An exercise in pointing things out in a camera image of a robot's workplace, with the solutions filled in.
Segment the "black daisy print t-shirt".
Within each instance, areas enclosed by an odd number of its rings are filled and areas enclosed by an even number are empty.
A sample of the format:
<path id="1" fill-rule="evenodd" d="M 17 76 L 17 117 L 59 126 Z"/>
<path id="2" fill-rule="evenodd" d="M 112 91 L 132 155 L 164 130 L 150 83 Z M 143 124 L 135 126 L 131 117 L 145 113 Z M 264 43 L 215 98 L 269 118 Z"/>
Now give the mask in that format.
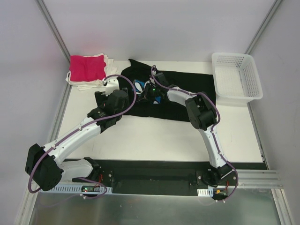
<path id="1" fill-rule="evenodd" d="M 105 95 L 128 90 L 129 102 L 135 104 L 127 115 L 188 122 L 187 100 L 209 98 L 209 108 L 216 102 L 212 75 L 156 70 L 152 77 L 150 65 L 133 59 L 129 62 L 120 76 L 104 79 Z"/>

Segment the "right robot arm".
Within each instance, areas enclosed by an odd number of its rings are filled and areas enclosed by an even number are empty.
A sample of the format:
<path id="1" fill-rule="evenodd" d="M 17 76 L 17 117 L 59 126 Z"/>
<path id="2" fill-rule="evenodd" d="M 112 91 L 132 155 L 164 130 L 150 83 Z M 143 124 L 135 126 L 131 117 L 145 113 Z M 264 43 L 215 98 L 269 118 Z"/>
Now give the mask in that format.
<path id="1" fill-rule="evenodd" d="M 215 130 L 220 121 L 220 114 L 214 103 L 204 93 L 192 93 L 178 86 L 170 85 L 163 73 L 152 75 L 149 81 L 134 82 L 139 100 L 152 103 L 175 102 L 184 106 L 192 126 L 197 129 L 209 155 L 210 170 L 202 175 L 202 182 L 217 187 L 227 181 L 233 171 L 222 150 Z"/>

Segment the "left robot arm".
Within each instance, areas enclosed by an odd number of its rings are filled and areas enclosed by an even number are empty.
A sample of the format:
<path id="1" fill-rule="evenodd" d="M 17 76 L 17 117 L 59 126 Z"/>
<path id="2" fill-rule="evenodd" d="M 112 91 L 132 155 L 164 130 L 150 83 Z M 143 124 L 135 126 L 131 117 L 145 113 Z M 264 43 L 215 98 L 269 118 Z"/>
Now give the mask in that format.
<path id="1" fill-rule="evenodd" d="M 100 180 L 100 165 L 90 157 L 76 161 L 66 158 L 89 139 L 103 133 L 121 119 L 121 113 L 129 108 L 127 88 L 114 90 L 110 95 L 95 92 L 97 108 L 91 110 L 87 117 L 75 128 L 52 141 L 39 146 L 37 143 L 29 148 L 25 171 L 43 191 L 49 191 L 61 181 Z"/>

